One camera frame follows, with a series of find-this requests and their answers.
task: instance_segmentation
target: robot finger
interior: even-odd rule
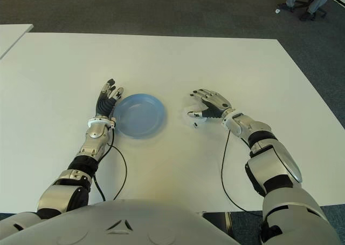
[[[204,95],[198,93],[198,91],[194,90],[192,94],[190,94],[191,97],[196,97],[197,99],[200,99],[200,101],[202,101],[202,99],[205,97]]]
[[[190,117],[202,118],[203,117],[203,111],[190,111],[187,113],[187,115]]]
[[[203,97],[209,98],[211,96],[210,91],[208,90],[204,90],[204,89],[200,89],[198,90],[198,93],[203,95]]]
[[[114,84],[115,84],[115,81],[114,81],[113,79],[108,80],[108,81],[104,84],[104,86],[103,86],[101,92],[102,92],[102,93],[106,93],[106,92],[109,90],[109,88],[110,88],[111,86],[113,86]]]
[[[111,88],[109,88],[107,90],[107,97],[109,98],[110,97],[110,94],[116,89],[116,86],[112,86]]]
[[[123,87],[119,87],[118,90],[113,90],[113,92],[109,95],[109,98],[114,98],[115,100],[119,100],[123,94]]]
[[[207,95],[208,97],[210,97],[210,96],[213,96],[212,92],[214,92],[214,91],[209,91],[207,89],[200,89],[199,92],[202,92],[205,94],[205,96]]]

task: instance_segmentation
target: robot forearm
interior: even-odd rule
[[[222,124],[250,148],[246,173],[264,197],[261,240],[265,244],[340,244],[316,201],[301,188],[302,175],[269,125],[236,110],[223,113]]]
[[[0,221],[0,240],[40,221],[88,204],[92,177],[109,139],[108,130],[115,127],[115,119],[109,120],[109,115],[123,93],[123,88],[115,90],[114,83],[110,79],[102,88],[96,104],[96,116],[88,121],[84,144],[68,169],[43,193],[37,212],[19,213]]]

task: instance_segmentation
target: black joint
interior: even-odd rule
[[[13,224],[13,226],[18,230],[18,231],[21,231],[21,230],[24,230],[24,228],[18,224]]]
[[[264,191],[264,189],[257,182],[256,178],[254,177],[252,171],[249,168],[248,163],[245,166],[245,170],[246,170],[246,173],[247,173],[247,176],[248,176],[249,180],[252,182],[252,185],[253,185],[253,188],[255,189],[255,191],[258,192],[259,195],[265,196],[266,192]]]
[[[248,138],[249,148],[252,148],[253,145],[256,144],[257,142],[266,140],[266,139],[277,140],[274,134],[268,131],[257,131],[257,132],[252,133]]]
[[[56,210],[56,209],[42,208],[42,209],[38,210],[36,214],[41,219],[50,219],[50,218],[53,218],[53,217],[61,214],[61,212]]]
[[[264,187],[266,188],[266,192],[269,193],[270,191],[276,190],[278,188],[283,188],[283,187],[292,188],[293,183],[288,177],[288,175],[282,174],[282,175],[274,176],[270,178],[269,180],[267,180],[264,183]]]
[[[271,227],[268,226],[267,219],[261,225],[261,240],[263,243],[268,241],[270,238],[278,236],[282,234],[281,229],[277,225],[273,225]]]
[[[92,177],[98,169],[98,162],[94,158],[86,155],[81,155],[74,158],[68,169],[83,171],[90,177]]]
[[[74,191],[70,202],[67,206],[67,212],[77,209],[82,206],[86,206],[88,203],[88,190],[84,187],[80,187]]]
[[[275,207],[274,209],[272,209],[267,215],[266,215],[266,218],[273,214],[274,212],[277,212],[277,211],[280,211],[280,210],[285,210],[285,209],[289,209],[289,206],[278,206],[278,207]]]
[[[262,153],[264,153],[264,152],[266,152],[266,151],[268,151],[269,149],[272,149],[272,148],[273,148],[272,145],[267,145],[267,146],[264,147],[263,149],[260,149],[257,153],[250,152],[250,153],[249,153],[249,156],[250,156],[250,158],[254,158],[255,156],[257,156],[257,155],[259,155],[259,154],[262,154]]]

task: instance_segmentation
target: white table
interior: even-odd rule
[[[0,25],[0,59],[32,28],[31,24]]]
[[[116,135],[129,173],[120,199],[162,199],[196,212],[238,210],[225,197],[220,163],[227,132],[216,120],[198,129],[182,121],[190,91],[216,90],[233,107],[271,125],[320,205],[345,202],[345,131],[277,40],[26,33],[0,61],[0,211],[33,211],[67,168],[109,78],[124,97],[152,94],[167,124],[157,136]],[[261,209],[246,176],[249,151],[231,137],[225,185],[239,205]],[[111,151],[97,172],[108,199],[124,165]],[[90,203],[101,201],[94,185]]]

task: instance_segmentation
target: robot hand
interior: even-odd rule
[[[103,86],[96,104],[96,116],[109,118],[116,101],[121,98],[123,88],[120,87],[118,90],[115,90],[116,86],[114,84],[115,81],[110,79]]]
[[[203,111],[191,111],[188,113],[190,117],[224,117],[229,111],[232,111],[232,107],[229,101],[227,101],[222,95],[215,91],[209,91],[206,89],[194,90],[192,97],[196,97],[208,108]]]

